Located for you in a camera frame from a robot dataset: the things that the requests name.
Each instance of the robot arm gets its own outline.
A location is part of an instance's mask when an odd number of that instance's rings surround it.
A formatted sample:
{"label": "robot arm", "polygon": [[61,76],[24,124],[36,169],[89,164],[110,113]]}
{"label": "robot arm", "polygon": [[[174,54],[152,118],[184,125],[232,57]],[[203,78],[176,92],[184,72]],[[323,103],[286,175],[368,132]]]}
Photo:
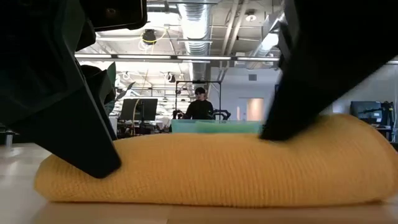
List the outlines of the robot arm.
{"label": "robot arm", "polygon": [[[0,15],[0,40],[6,43],[0,53],[0,123],[87,174],[106,177],[121,165],[103,106],[112,84],[106,71],[86,78],[74,54],[95,42],[95,31],[142,27],[146,1],[2,1],[0,6],[9,12]],[[65,125],[53,131],[59,120]]]}
{"label": "robot arm", "polygon": [[394,58],[397,8],[397,1],[286,0],[278,43],[283,75],[261,138],[291,138]]}

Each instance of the desk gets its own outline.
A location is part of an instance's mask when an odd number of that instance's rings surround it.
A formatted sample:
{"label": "desk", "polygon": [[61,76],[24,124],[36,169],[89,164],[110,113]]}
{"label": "desk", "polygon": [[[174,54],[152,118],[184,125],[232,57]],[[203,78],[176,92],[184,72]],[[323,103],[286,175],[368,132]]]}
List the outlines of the desk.
{"label": "desk", "polygon": [[35,144],[0,147],[1,224],[398,223],[398,198],[383,204],[296,209],[48,203],[32,184],[40,162],[49,154]]}

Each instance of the monitor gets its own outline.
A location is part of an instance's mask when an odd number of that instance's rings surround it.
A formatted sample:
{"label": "monitor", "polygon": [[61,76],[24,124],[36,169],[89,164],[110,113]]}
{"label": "monitor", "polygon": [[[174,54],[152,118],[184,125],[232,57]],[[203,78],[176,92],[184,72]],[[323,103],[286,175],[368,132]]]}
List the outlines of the monitor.
{"label": "monitor", "polygon": [[368,124],[380,124],[382,108],[379,101],[352,101],[349,113]]}
{"label": "monitor", "polygon": [[119,119],[132,120],[134,107],[136,106],[136,114],[134,120],[142,120],[142,114],[144,115],[144,121],[155,121],[157,99],[125,99],[123,100],[122,112]]}

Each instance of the wall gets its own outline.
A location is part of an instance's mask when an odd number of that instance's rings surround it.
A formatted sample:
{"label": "wall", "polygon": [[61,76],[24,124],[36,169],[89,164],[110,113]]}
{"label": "wall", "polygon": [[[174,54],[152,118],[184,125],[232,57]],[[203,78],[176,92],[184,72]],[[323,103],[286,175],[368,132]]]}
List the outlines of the wall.
{"label": "wall", "polygon": [[[211,68],[212,80],[216,80],[219,69]],[[257,81],[249,81],[248,74],[256,74]],[[237,120],[237,107],[241,98],[262,98],[264,99],[265,114],[269,110],[275,92],[275,84],[279,79],[279,72],[273,69],[267,70],[246,70],[245,68],[230,68],[225,75],[221,91],[221,108],[231,113],[230,120]],[[208,96],[213,107],[218,109],[218,92],[212,88]]]}
{"label": "wall", "polygon": [[[211,68],[211,77],[216,80],[218,68]],[[257,81],[248,81],[248,74],[257,74]],[[246,70],[244,68],[230,68],[222,84],[222,109],[231,113],[230,120],[236,120],[236,107],[240,98],[263,98],[266,114],[272,103],[275,84],[279,80],[279,72],[272,69]],[[398,65],[386,65],[380,68],[354,90],[351,90],[322,113],[349,113],[351,101],[395,101],[398,94]],[[218,109],[218,93],[210,90],[209,100]]]}

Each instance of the ventilation duct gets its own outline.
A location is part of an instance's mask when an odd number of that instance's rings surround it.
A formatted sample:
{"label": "ventilation duct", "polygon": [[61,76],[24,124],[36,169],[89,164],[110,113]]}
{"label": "ventilation duct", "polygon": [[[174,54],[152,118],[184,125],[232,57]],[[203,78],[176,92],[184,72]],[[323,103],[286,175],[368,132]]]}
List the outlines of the ventilation duct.
{"label": "ventilation duct", "polygon": [[[277,11],[273,14],[269,14],[266,17],[264,25],[262,27],[262,33],[264,38],[262,42],[256,47],[256,49],[250,54],[250,57],[266,57],[268,54],[272,54],[273,57],[279,57],[280,52],[275,50],[274,46],[278,44],[278,30],[279,24],[285,22],[284,11]],[[271,68],[274,63],[268,64],[266,67]],[[262,62],[248,62],[246,64],[247,69],[264,68]]]}
{"label": "ventilation duct", "polygon": [[168,4],[165,2],[164,4],[147,4],[148,12],[164,12],[164,13],[175,13],[178,14],[178,9],[176,4]]}
{"label": "ventilation duct", "polygon": [[[210,4],[178,4],[181,15],[182,32],[185,39],[203,40],[210,38]],[[190,55],[208,55],[210,43],[186,42],[185,48]],[[206,64],[191,63],[192,80],[205,80]]]}

